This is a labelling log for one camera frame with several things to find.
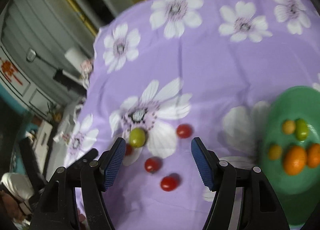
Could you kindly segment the green jujube fruit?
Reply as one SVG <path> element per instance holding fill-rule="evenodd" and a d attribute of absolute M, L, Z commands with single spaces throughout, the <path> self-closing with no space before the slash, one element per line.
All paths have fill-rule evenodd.
<path fill-rule="evenodd" d="M 129 144 L 133 148 L 140 148 L 145 144 L 146 135 L 145 131 L 140 128 L 135 128 L 130 132 L 129 135 Z"/>

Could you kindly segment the cherry tomato with stem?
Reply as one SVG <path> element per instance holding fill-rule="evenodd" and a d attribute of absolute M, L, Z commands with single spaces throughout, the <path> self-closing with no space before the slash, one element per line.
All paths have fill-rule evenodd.
<path fill-rule="evenodd" d="M 160 170 L 162 166 L 162 161 L 158 157 L 148 158 L 144 163 L 144 169 L 148 173 L 155 173 Z"/>

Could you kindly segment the large orange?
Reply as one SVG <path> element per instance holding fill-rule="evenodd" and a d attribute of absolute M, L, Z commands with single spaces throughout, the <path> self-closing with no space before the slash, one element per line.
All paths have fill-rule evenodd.
<path fill-rule="evenodd" d="M 283 170 L 287 175 L 295 176 L 302 172 L 306 165 L 307 154 L 303 147 L 291 146 L 283 159 Z"/>

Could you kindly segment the green plastic plate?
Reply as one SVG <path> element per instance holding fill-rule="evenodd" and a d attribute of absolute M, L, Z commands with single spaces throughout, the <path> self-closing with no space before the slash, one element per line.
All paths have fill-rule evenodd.
<path fill-rule="evenodd" d="M 289 226 L 302 227 L 319 203 L 319 91 L 295 86 L 272 103 L 259 147 L 263 170 Z"/>

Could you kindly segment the small yellow fruit lower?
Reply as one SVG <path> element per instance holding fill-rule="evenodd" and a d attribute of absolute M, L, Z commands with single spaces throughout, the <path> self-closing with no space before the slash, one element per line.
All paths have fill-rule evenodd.
<path fill-rule="evenodd" d="M 268 159 L 271 161 L 278 160 L 282 156 L 283 149 L 278 144 L 271 144 L 268 149 Z"/>

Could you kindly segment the small yellow fruit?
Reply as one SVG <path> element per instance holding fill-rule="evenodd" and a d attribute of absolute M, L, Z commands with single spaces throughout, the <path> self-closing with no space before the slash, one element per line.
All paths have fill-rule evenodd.
<path fill-rule="evenodd" d="M 268 159 L 271 161 L 278 160 L 282 156 L 283 149 L 278 144 L 271 144 L 268 149 Z"/>
<path fill-rule="evenodd" d="M 285 135 L 291 135 L 296 130 L 296 123 L 293 120 L 285 120 L 281 128 Z"/>

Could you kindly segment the small yellow fruit upper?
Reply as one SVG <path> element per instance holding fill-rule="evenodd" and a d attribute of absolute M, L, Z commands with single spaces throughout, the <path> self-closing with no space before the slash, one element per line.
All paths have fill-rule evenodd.
<path fill-rule="evenodd" d="M 285 120 L 281 128 L 285 135 L 291 135 L 296 130 L 296 123 L 293 120 Z"/>

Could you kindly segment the black desk lamp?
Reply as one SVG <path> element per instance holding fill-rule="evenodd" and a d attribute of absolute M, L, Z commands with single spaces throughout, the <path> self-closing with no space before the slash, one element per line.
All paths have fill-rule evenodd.
<path fill-rule="evenodd" d="M 79 95 L 85 95 L 87 90 L 82 84 L 82 80 L 76 78 L 71 73 L 68 73 L 66 70 L 55 67 L 53 64 L 42 58 L 40 55 L 36 53 L 36 51 L 32 48 L 29 48 L 26 53 L 26 61 L 29 63 L 33 63 L 35 59 L 39 59 L 41 62 L 46 64 L 55 70 L 55 74 L 53 76 L 53 80 L 62 84 L 67 88 L 68 91 L 72 90 Z"/>

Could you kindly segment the purple floral tablecloth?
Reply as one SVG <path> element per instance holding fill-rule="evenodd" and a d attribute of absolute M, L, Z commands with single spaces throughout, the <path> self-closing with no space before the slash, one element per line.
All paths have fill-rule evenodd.
<path fill-rule="evenodd" d="M 87 99 L 65 165 L 143 128 L 104 200 L 116 229 L 201 229 L 214 194 L 180 124 L 238 168 L 255 151 L 272 101 L 319 88 L 319 14 L 310 0 L 148 0 L 100 29 Z M 162 166 L 148 173 L 144 163 Z M 165 192 L 166 176 L 179 186 Z"/>

